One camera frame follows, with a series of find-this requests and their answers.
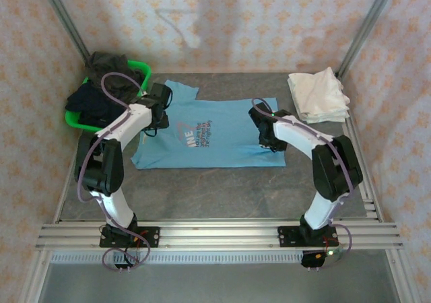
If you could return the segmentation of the light blue printed t-shirt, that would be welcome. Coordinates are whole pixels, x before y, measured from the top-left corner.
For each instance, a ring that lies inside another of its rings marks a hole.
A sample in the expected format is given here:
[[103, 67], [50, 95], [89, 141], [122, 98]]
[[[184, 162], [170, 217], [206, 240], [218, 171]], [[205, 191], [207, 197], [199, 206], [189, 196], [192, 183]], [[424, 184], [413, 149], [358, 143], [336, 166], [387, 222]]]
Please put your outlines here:
[[198, 100], [198, 88], [165, 84], [173, 91], [169, 126], [154, 137], [140, 135], [131, 158], [136, 169], [285, 166], [283, 153], [259, 146], [258, 128], [248, 115], [251, 100]]

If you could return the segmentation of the stack of white folded clothes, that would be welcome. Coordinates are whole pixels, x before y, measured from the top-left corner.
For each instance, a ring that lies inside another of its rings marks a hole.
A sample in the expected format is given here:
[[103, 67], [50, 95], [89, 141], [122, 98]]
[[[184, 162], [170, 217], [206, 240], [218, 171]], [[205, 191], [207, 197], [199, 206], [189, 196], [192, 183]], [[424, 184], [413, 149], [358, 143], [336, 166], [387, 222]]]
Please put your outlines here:
[[332, 68], [315, 74], [291, 73], [288, 86], [301, 121], [342, 123], [350, 117], [350, 99], [343, 93], [343, 85]]

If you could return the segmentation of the navy crumpled t-shirt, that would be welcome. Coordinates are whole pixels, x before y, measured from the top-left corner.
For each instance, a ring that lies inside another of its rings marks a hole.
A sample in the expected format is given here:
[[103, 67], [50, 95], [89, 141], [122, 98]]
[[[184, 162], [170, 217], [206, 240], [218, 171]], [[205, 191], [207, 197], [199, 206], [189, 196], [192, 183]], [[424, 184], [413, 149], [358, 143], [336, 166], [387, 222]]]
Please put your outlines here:
[[67, 98], [65, 120], [71, 127], [97, 132], [111, 124], [118, 117], [119, 110], [87, 81]]

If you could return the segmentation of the dark grey crumpled t-shirt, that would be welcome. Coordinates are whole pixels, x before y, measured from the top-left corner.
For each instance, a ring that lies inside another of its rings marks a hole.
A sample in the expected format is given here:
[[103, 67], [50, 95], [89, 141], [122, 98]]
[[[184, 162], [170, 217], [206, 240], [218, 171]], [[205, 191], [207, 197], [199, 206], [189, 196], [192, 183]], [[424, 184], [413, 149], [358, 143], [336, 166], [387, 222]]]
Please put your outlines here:
[[[94, 52], [86, 63], [86, 69], [91, 86], [99, 90], [104, 97], [106, 95], [102, 91], [101, 80], [107, 73], [118, 72], [125, 74], [140, 85], [145, 79], [145, 74], [142, 70], [130, 68], [125, 55]], [[117, 75], [107, 77], [104, 80], [104, 85], [110, 95], [126, 104], [130, 103], [139, 92], [139, 88], [134, 83]]]

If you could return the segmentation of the green plastic basket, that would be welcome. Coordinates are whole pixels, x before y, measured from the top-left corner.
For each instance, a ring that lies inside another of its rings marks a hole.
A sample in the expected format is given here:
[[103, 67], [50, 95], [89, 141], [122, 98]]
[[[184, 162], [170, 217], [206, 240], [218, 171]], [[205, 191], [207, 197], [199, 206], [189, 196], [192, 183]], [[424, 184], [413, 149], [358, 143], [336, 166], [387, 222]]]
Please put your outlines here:
[[86, 64], [87, 77], [81, 86], [67, 98], [66, 123], [73, 128], [97, 132], [113, 122], [124, 108], [112, 101], [101, 88], [102, 76], [119, 72], [131, 77], [134, 82], [116, 75], [105, 80], [109, 94], [128, 104], [147, 90], [152, 70], [141, 61], [133, 61], [125, 55], [94, 53]]

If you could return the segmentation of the aluminium mounting beam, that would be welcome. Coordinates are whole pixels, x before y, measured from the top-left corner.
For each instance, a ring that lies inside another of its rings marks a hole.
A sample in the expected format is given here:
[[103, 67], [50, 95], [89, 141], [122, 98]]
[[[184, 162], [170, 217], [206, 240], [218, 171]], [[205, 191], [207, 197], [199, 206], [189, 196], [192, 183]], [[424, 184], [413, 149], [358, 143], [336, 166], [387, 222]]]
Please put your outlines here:
[[[281, 247], [277, 229], [298, 226], [297, 221], [283, 220], [159, 220], [139, 222], [138, 226], [159, 227], [160, 238], [155, 250], [304, 250], [307, 247]], [[372, 219], [341, 220], [335, 222], [338, 246], [324, 249], [348, 248], [402, 249], [403, 241], [394, 223], [380, 223]], [[60, 222], [42, 227], [36, 241], [38, 249], [98, 250], [100, 222]]]

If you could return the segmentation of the black controller board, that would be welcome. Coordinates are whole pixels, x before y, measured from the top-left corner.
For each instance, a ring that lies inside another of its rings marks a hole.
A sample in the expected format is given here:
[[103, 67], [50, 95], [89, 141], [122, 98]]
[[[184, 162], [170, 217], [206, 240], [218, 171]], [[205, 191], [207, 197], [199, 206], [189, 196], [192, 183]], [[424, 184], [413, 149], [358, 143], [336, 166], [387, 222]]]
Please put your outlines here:
[[341, 248], [307, 248], [302, 251], [300, 264], [308, 271], [322, 271], [338, 266], [344, 256]]

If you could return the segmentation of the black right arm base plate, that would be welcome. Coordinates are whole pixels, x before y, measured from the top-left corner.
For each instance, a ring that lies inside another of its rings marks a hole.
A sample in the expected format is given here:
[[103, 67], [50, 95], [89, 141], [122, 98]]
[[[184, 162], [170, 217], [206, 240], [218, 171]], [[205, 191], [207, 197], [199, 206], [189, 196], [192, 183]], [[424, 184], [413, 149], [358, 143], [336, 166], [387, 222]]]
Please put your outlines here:
[[280, 226], [277, 229], [281, 247], [332, 247], [338, 246], [336, 229], [325, 226], [311, 230], [306, 226]]

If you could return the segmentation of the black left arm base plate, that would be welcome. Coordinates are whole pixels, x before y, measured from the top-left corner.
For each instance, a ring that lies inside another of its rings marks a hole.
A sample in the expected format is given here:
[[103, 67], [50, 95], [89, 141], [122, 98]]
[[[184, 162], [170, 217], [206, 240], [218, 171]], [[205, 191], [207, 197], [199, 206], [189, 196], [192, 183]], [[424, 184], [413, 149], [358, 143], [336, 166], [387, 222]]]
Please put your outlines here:
[[[158, 248], [160, 238], [159, 227], [137, 226], [134, 233], [145, 238], [151, 248]], [[136, 236], [132, 236], [118, 228], [105, 225], [100, 230], [99, 246], [101, 248], [145, 248], [146, 244]]]

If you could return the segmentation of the aluminium frame post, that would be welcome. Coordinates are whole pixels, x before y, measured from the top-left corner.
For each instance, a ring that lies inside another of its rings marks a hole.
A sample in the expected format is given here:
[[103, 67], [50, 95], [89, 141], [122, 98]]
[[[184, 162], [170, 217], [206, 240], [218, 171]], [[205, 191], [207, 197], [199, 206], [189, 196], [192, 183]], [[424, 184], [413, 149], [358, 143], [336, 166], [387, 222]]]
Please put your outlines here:
[[86, 63], [88, 58], [90, 57], [89, 50], [81, 37], [76, 25], [74, 24], [72, 17], [70, 16], [67, 8], [62, 0], [48, 0], [51, 7], [53, 8], [56, 16], [59, 21], [63, 25], [66, 33], [69, 35], [72, 43], [76, 47], [78, 53]]
[[48, 267], [51, 263], [52, 252], [37, 250], [32, 254], [28, 274], [18, 299], [18, 303], [38, 303]]
[[400, 303], [414, 303], [399, 250], [387, 249], [386, 255]]
[[379, 19], [383, 9], [387, 5], [388, 0], [374, 0], [364, 20], [362, 21], [358, 32], [354, 36], [350, 47], [347, 50], [339, 69], [335, 72], [335, 76], [343, 81], [347, 75], [348, 70], [351, 68], [355, 58], [358, 56], [360, 49], [366, 42], [368, 35], [371, 33], [377, 20]]

